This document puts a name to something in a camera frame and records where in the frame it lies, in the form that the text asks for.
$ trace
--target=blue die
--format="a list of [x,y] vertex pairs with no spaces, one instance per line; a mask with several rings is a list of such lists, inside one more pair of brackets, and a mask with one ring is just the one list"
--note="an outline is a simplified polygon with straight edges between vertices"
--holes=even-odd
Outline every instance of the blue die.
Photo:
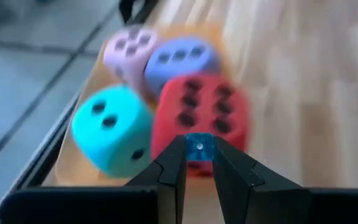
[[152,54],[146,65],[145,79],[158,98],[169,80],[200,72],[220,74],[219,54],[203,39],[179,37],[164,43]]
[[128,178],[150,163],[153,116],[134,90],[105,88],[75,113],[71,131],[84,155],[105,174]]

